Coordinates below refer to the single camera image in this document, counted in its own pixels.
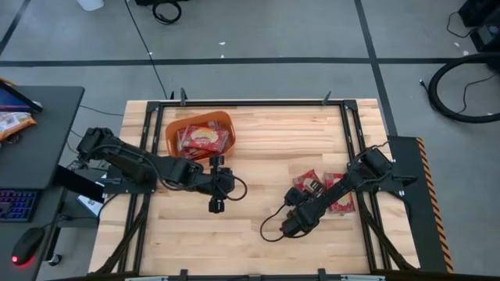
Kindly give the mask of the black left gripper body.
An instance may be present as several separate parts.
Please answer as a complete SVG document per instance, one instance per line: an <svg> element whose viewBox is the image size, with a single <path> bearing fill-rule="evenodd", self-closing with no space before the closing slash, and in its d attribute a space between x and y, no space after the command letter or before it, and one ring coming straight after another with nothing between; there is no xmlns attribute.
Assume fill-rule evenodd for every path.
<svg viewBox="0 0 500 281"><path fill-rule="evenodd" d="M234 190L232 170L219 168L213 174L196 176L194 190L216 198L227 198L227 195Z"/></svg>

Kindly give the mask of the black desk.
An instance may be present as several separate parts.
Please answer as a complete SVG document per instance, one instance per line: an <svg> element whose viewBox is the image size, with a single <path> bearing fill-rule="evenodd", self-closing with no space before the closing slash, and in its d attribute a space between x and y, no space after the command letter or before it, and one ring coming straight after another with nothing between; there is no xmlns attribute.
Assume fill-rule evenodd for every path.
<svg viewBox="0 0 500 281"><path fill-rule="evenodd" d="M54 186L52 181L84 88L18 86L17 90L40 102L43 111L34 117L36 126L21 132L20 142L0 149L0 187L41 193L30 222L0 222L0 281L35 281L64 195L64 188ZM16 242L27 230L38 226L45 229L45 236L34 257L25 265L14 265L11 254Z"/></svg>

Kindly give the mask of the black equipment case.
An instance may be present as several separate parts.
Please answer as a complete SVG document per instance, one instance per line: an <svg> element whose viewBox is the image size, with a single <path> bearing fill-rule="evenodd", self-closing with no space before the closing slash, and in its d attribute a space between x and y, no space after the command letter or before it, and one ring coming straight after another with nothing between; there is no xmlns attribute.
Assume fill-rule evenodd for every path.
<svg viewBox="0 0 500 281"><path fill-rule="evenodd" d="M500 52L500 0L466 0L458 14L479 52Z"/></svg>

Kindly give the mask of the orange snack bag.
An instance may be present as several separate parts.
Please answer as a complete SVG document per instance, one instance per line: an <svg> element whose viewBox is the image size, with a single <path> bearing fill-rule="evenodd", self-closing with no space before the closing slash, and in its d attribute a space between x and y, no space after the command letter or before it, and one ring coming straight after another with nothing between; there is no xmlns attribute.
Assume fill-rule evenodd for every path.
<svg viewBox="0 0 500 281"><path fill-rule="evenodd" d="M0 141L5 141L37 121L28 112L0 112Z"/></svg>

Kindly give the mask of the black backlit keyboard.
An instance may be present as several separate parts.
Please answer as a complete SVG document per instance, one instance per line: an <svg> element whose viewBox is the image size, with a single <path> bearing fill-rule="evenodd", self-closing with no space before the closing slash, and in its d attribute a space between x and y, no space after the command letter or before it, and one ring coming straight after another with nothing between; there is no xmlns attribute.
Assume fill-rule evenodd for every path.
<svg viewBox="0 0 500 281"><path fill-rule="evenodd" d="M0 222L30 222L40 195L38 190L0 189Z"/></svg>

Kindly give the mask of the white paper sheet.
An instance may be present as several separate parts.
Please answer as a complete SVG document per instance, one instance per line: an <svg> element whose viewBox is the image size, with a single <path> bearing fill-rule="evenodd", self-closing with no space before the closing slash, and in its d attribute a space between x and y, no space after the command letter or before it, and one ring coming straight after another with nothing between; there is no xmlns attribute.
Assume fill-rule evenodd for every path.
<svg viewBox="0 0 500 281"><path fill-rule="evenodd" d="M88 211L90 211L95 217L99 217L103 203L100 203L98 201L91 200L88 197L85 197L83 195L79 195L77 197L77 201L81 203Z"/></svg>

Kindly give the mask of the black aluminium table frame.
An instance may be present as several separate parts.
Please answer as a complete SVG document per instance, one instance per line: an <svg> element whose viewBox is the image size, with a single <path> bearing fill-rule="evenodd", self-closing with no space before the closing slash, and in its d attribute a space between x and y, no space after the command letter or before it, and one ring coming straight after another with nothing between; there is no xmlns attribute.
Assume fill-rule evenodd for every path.
<svg viewBox="0 0 500 281"><path fill-rule="evenodd" d="M366 254L368 234L357 212L326 214L306 237L284 239L280 224L285 193L296 176L343 173L359 139L389 152L384 121L374 99L346 105L314 100L190 101L148 115L145 101L129 101L120 138L167 154L166 126L177 119L223 111L236 133L226 164L237 176L223 213L208 210L206 196L158 187L150 200L140 258L144 275L367 273L394 268L378 243ZM149 116L149 126L143 126Z"/></svg>

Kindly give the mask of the orange plastic basket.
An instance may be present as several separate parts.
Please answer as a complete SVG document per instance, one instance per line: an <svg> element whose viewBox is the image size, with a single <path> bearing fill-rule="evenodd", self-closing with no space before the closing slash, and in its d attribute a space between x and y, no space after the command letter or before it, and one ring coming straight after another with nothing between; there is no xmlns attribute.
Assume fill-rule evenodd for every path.
<svg viewBox="0 0 500 281"><path fill-rule="evenodd" d="M166 128L166 146L169 156L182 157L181 152L177 150L176 132L179 129L188 128L189 126L203 126L227 130L229 132L229 137L225 143L224 149L218 155L229 156L232 154L236 142L236 134L232 120L226 112L216 111L178 119L170 123Z"/></svg>

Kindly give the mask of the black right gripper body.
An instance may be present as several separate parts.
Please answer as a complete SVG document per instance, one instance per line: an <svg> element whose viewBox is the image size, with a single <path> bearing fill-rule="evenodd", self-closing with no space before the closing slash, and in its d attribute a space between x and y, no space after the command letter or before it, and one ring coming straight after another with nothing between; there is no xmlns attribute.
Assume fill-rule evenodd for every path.
<svg viewBox="0 0 500 281"><path fill-rule="evenodd" d="M287 218L295 218L302 225L303 233L310 232L315 228L319 222L320 217L324 214L324 196L311 198L300 205L296 206L293 210L289 211Z"/></svg>

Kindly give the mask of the white bucket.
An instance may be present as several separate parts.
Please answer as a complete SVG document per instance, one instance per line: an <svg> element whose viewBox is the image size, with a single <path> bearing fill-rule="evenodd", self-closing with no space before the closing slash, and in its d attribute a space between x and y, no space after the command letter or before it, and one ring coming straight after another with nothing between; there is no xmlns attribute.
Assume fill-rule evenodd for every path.
<svg viewBox="0 0 500 281"><path fill-rule="evenodd" d="M105 0L77 0L77 3L86 12L92 12L105 6Z"/></svg>

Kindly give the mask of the black flat panel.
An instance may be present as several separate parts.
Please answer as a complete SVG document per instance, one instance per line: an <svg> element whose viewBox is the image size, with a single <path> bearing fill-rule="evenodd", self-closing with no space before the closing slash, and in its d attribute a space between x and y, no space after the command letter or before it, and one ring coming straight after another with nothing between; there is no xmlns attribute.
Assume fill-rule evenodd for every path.
<svg viewBox="0 0 500 281"><path fill-rule="evenodd" d="M60 165L55 171L53 184L65 187L67 190L83 195L93 201L104 202L103 186Z"/></svg>

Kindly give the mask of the black computer mouse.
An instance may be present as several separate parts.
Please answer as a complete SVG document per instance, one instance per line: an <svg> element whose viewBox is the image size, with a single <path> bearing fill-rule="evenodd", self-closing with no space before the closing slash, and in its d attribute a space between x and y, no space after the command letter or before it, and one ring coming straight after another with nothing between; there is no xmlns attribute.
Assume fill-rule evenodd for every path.
<svg viewBox="0 0 500 281"><path fill-rule="evenodd" d="M29 228L15 243L12 249L11 262L16 266L29 264L36 254L45 236L42 227Z"/></svg>

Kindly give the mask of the black tablet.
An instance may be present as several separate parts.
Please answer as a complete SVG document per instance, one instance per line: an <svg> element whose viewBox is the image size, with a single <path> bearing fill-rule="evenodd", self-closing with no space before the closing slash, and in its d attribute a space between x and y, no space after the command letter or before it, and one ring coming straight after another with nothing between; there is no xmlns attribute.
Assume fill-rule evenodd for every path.
<svg viewBox="0 0 500 281"><path fill-rule="evenodd" d="M41 104L30 100L6 82L0 81L0 112L40 113Z"/></svg>

